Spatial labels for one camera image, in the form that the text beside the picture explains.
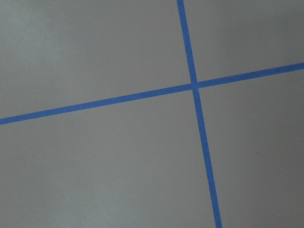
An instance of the gray surface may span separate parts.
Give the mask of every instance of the gray surface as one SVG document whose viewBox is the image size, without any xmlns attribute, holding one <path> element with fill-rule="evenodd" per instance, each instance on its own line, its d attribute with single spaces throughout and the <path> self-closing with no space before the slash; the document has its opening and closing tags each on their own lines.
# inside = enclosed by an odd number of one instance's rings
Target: gray surface
<svg viewBox="0 0 304 228">
<path fill-rule="evenodd" d="M 190 82 L 173 0 L 1 0 L 0 118 Z"/>
<path fill-rule="evenodd" d="M 304 225 L 304 72 L 201 91 L 224 228 Z"/>
<path fill-rule="evenodd" d="M 2 228 L 214 227 L 191 92 L 0 135 Z"/>
<path fill-rule="evenodd" d="M 304 3 L 185 0 L 198 80 L 304 62 Z"/>
</svg>

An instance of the blue line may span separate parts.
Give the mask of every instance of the blue line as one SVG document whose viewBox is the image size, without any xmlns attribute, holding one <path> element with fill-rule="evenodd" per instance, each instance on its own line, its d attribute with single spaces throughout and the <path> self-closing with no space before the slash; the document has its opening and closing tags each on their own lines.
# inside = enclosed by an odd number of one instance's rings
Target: blue line
<svg viewBox="0 0 304 228">
<path fill-rule="evenodd" d="M 109 99 L 104 99 L 104 100 L 99 100 L 99 101 L 92 101 L 92 102 L 83 103 L 83 104 L 76 104 L 76 105 L 65 106 L 65 107 L 61 107 L 61 108 L 54 108 L 54 109 L 49 109 L 49 110 L 40 111 L 40 112 L 34 112 L 34 113 L 28 113 L 28 114 L 22 114 L 22 115 L 2 118 L 2 119 L 0 119 L 0 125 L 24 121 L 24 120 L 36 119 L 36 118 L 41 118 L 41 117 L 50 116 L 50 115 L 69 113 L 69 112 L 74 112 L 74 111 L 79 111 L 79 110 L 84 110 L 84 109 L 89 109 L 89 108 L 101 107 L 101 106 L 105 106 L 105 105 L 112 105 L 112 104 L 117 104 L 117 103 L 122 103 L 122 102 L 134 101 L 134 100 L 144 99 L 144 98 L 148 98 L 148 97 L 161 96 L 161 95 L 165 95 L 165 94 L 173 94 L 173 93 L 178 93 L 178 92 L 187 91 L 187 90 L 191 90 L 191 84 L 178 85 L 178 86 L 173 86 L 173 87 L 164 88 L 164 89 L 157 89 L 157 90 L 152 90 L 152 91 L 147 91 L 147 92 L 142 92 L 142 93 L 137 93 L 137 94 L 119 96 L 119 97 L 114 97 L 114 98 L 109 98 Z"/>
<path fill-rule="evenodd" d="M 204 161 L 205 161 L 205 168 L 206 168 L 206 173 L 207 173 L 207 180 L 208 180 L 209 191 L 210 191 L 210 196 L 211 196 L 211 203 L 212 203 L 212 208 L 213 208 L 215 225 L 216 225 L 216 228 L 222 228 L 222 222 L 221 222 L 221 217 L 220 217 L 220 212 L 219 212 L 219 202 L 218 202 L 217 191 L 216 191 L 215 182 L 214 182 L 214 175 L 213 175 L 213 170 L 212 170 L 206 127 L 205 127 L 205 122 L 204 122 L 203 110 L 202 110 L 202 106 L 201 106 L 201 102 L 200 102 L 200 93 L 199 93 L 199 87 L 198 87 L 199 84 L 198 84 L 198 81 L 196 78 L 196 71 L 195 71 L 189 29 L 188 29 L 186 12 L 185 12 L 183 0 L 177 0 L 177 6 L 179 9 L 180 22 L 181 22 L 180 25 L 181 25 L 182 35 L 184 38 L 184 45 L 185 45 L 188 69 L 189 69 L 190 80 L 191 80 L 191 85 L 192 85 L 192 93 L 193 93 L 193 99 L 194 99 L 194 104 L 195 104 L 196 117 L 197 117 L 198 125 L 199 125 L 199 135 L 200 135 L 201 145 L 202 145 L 202 149 L 203 149 L 203 156 L 204 156 Z"/>
<path fill-rule="evenodd" d="M 253 78 L 258 78 L 258 77 L 271 76 L 271 75 L 287 73 L 287 72 L 303 70 L 303 69 L 304 69 L 304 63 L 293 64 L 293 65 L 288 65 L 288 66 L 281 66 L 281 67 L 276 67 L 276 68 L 272 68 L 272 69 L 260 70 L 260 71 L 250 72 L 250 73 L 244 73 L 244 74 L 239 74 L 239 75 L 233 75 L 233 76 L 227 76 L 227 77 L 222 77 L 222 78 L 216 78 L 216 79 L 212 79 L 212 80 L 201 81 L 201 82 L 198 82 L 198 88 L 218 86 L 221 84 L 238 82 L 238 81 L 243 81 L 243 80 L 248 80 L 248 79 L 253 79 Z M 54 109 L 49 109 L 49 110 L 35 112 L 35 113 L 22 114 L 22 115 L 17 115 L 17 116 L 0 119 L 0 125 L 24 121 L 24 120 L 36 119 L 36 118 L 50 116 L 50 115 L 69 113 L 69 112 L 79 111 L 79 110 L 83 110 L 83 109 L 112 105 L 112 104 L 116 104 L 116 103 L 122 103 L 122 102 L 127 102 L 127 101 L 138 100 L 138 99 L 144 99 L 144 98 L 148 98 L 148 97 L 178 93 L 178 92 L 182 92 L 182 91 L 191 90 L 192 88 L 193 88 L 192 84 L 178 85 L 178 86 L 168 87 L 168 88 L 164 88 L 164 89 L 157 89 L 157 90 L 152 90 L 152 91 L 147 91 L 147 92 L 142 92 L 142 93 L 137 93 L 137 94 L 109 98 L 109 99 L 105 99 L 105 100 L 93 101 L 93 102 L 88 102 L 88 103 L 83 103 L 83 104 L 76 104 L 76 105 L 71 105 L 71 106 L 66 106 L 66 107 L 61 107 L 61 108 L 54 108 Z"/>
<path fill-rule="evenodd" d="M 232 75 L 232 76 L 228 76 L 228 77 L 221 77 L 221 78 L 216 78 L 216 79 L 212 79 L 212 80 L 202 81 L 202 82 L 199 82 L 199 88 L 217 86 L 217 85 L 231 83 L 231 82 L 238 82 L 238 81 L 243 81 L 243 80 L 248 80 L 248 79 L 253 79 L 253 78 L 258 78 L 258 77 L 277 75 L 277 74 L 282 74 L 282 73 L 287 73 L 287 72 L 292 72 L 292 71 L 297 71 L 297 70 L 303 70 L 303 69 L 304 69 L 304 63 L 275 67 L 275 68 L 266 69 L 266 70 L 259 70 L 259 71 L 254 71 L 254 72 L 250 72 L 250 73 L 244 73 L 244 74 L 239 74 L 239 75 Z"/>
<path fill-rule="evenodd" d="M 180 25 L 181 25 L 181 30 L 182 30 L 182 36 L 184 38 L 184 45 L 185 45 L 185 51 L 186 51 L 186 56 L 187 56 L 190 81 L 191 81 L 192 86 L 195 86 L 195 88 L 197 88 L 198 81 L 196 78 L 194 59 L 193 59 L 193 54 L 192 54 L 191 41 L 190 41 L 189 29 L 188 29 L 186 12 L 185 12 L 183 0 L 177 0 L 177 6 L 179 9 L 180 22 L 181 22 Z"/>
</svg>

